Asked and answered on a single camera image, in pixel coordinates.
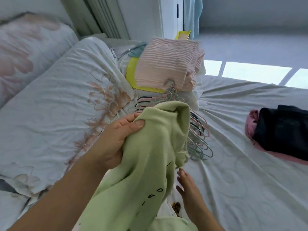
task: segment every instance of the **ribbed pink fabric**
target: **ribbed pink fabric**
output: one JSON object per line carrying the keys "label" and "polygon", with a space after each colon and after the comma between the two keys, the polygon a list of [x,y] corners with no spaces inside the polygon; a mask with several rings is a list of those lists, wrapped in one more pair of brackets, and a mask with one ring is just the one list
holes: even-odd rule
{"label": "ribbed pink fabric", "polygon": [[203,56],[199,42],[153,38],[137,63],[137,86],[166,89],[169,85],[164,83],[170,78],[178,90],[191,91],[196,86]]}

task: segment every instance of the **light blue curtain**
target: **light blue curtain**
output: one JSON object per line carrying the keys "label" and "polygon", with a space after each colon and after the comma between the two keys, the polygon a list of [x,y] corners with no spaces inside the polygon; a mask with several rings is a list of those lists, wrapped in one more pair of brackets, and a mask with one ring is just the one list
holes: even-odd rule
{"label": "light blue curtain", "polygon": [[185,31],[191,31],[192,40],[199,35],[199,18],[202,9],[202,0],[184,0],[184,27]]}

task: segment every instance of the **pink garment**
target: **pink garment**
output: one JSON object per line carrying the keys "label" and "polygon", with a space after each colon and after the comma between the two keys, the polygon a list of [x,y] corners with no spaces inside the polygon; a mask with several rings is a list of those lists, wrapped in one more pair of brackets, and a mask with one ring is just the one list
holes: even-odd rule
{"label": "pink garment", "polygon": [[259,119],[259,111],[256,110],[256,109],[253,109],[252,111],[249,112],[248,117],[246,119],[246,125],[245,125],[245,134],[248,136],[248,138],[250,138],[250,140],[252,141],[252,143],[254,144],[256,149],[258,149],[260,151],[267,152],[268,154],[271,154],[275,157],[278,157],[278,158],[281,158],[281,159],[284,159],[284,160],[289,160],[289,161],[292,161],[292,162],[295,162],[295,163],[308,165],[308,161],[298,159],[296,157],[286,155],[286,154],[282,154],[282,153],[278,153],[278,152],[266,151],[260,146],[260,144],[257,141],[252,139],[252,136],[254,135],[254,132],[255,132],[256,127],[257,127],[258,119]]}
{"label": "pink garment", "polygon": [[192,91],[204,54],[196,41],[153,38],[137,63],[137,86],[164,90],[170,86],[164,83],[172,79],[178,90]]}

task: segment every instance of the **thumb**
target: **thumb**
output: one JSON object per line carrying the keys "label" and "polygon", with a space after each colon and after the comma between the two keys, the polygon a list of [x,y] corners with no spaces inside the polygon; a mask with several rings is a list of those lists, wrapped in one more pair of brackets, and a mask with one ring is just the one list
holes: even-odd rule
{"label": "thumb", "polygon": [[140,130],[145,124],[144,120],[138,120],[135,122],[130,122],[125,126],[122,126],[121,128],[119,128],[119,132],[120,132],[120,138],[119,140],[124,140],[127,136],[137,132],[138,130]]}

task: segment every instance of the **person's right hand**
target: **person's right hand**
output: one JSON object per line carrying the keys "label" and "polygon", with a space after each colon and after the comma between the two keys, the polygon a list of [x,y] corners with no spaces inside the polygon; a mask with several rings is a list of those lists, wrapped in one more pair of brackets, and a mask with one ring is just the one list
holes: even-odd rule
{"label": "person's right hand", "polygon": [[209,210],[192,177],[181,168],[177,174],[177,180],[184,190],[182,190],[180,186],[176,186],[176,189],[183,198],[184,207],[189,219],[196,225],[201,220],[204,220],[204,217]]}

